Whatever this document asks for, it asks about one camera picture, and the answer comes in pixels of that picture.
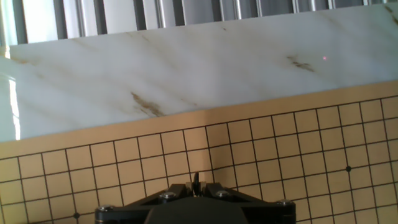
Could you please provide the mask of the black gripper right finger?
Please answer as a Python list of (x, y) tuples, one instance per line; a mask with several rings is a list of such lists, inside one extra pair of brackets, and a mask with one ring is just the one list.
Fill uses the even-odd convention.
[(228, 205), (240, 208), (248, 223), (295, 224), (295, 203), (281, 199), (266, 202), (256, 197), (223, 187), (220, 183), (203, 183), (198, 195), (222, 200)]

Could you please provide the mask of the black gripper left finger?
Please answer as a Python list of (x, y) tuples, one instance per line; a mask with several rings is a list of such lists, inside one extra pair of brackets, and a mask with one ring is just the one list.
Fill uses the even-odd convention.
[(168, 189), (122, 207), (115, 205), (99, 206), (95, 209), (95, 224), (144, 223), (150, 211), (155, 207), (192, 196), (191, 182), (172, 184)]

